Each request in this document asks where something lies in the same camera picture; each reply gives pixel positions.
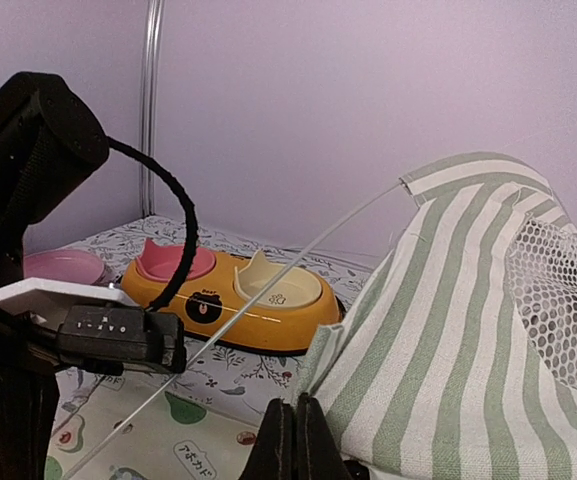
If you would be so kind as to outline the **striped fabric pet tent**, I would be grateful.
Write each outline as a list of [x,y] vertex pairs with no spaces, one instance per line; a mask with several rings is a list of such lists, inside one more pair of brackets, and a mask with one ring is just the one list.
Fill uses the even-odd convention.
[[373,475],[577,479],[577,228],[477,152],[404,175],[417,211],[296,384]]

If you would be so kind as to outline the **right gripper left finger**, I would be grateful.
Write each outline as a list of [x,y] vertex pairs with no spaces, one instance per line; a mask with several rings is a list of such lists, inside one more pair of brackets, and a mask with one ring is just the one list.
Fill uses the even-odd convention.
[[247,460],[248,479],[293,478],[294,430],[292,407],[280,398],[271,400]]

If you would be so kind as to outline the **avocado print cushion mat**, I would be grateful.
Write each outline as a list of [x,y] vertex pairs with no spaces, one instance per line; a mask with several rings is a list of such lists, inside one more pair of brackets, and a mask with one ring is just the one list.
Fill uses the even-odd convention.
[[137,376],[102,379],[67,373],[44,476],[47,479],[236,479],[257,427],[208,402]]

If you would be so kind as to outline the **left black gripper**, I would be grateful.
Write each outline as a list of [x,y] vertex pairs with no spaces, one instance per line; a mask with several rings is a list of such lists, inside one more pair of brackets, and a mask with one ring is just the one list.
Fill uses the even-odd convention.
[[[0,88],[0,287],[23,276],[23,237],[108,159],[92,111],[58,75],[19,72]],[[0,479],[39,479],[59,399],[54,364],[0,309]]]

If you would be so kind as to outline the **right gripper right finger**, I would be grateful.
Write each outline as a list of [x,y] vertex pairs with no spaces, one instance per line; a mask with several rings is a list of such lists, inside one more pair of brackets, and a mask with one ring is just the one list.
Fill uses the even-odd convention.
[[322,408],[306,393],[298,398],[295,433],[297,479],[348,478]]

